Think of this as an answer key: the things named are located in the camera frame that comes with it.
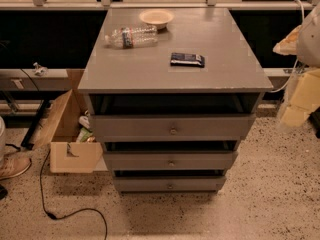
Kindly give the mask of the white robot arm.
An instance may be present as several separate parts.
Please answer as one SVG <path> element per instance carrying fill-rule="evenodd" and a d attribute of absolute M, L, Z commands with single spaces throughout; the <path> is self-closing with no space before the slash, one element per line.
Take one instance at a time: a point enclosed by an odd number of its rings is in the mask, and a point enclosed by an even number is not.
<path fill-rule="evenodd" d="M 296 55 L 307 67 L 302 74 L 292 72 L 278 112 L 281 128 L 300 127 L 320 107 L 320 4 L 274 46 L 273 52 Z"/>

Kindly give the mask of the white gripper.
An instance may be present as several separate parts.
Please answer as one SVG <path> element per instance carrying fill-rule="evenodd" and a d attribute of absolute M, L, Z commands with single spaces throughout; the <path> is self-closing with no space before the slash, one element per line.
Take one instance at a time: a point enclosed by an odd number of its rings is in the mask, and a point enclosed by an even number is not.
<path fill-rule="evenodd" d="M 300 25 L 294 28 L 274 46 L 273 52 L 284 56 L 296 55 L 300 29 Z M 320 107 L 320 68 L 310 68 L 298 78 L 289 104 L 291 106 L 280 109 L 280 123 L 287 127 L 302 126 L 310 113 Z"/>

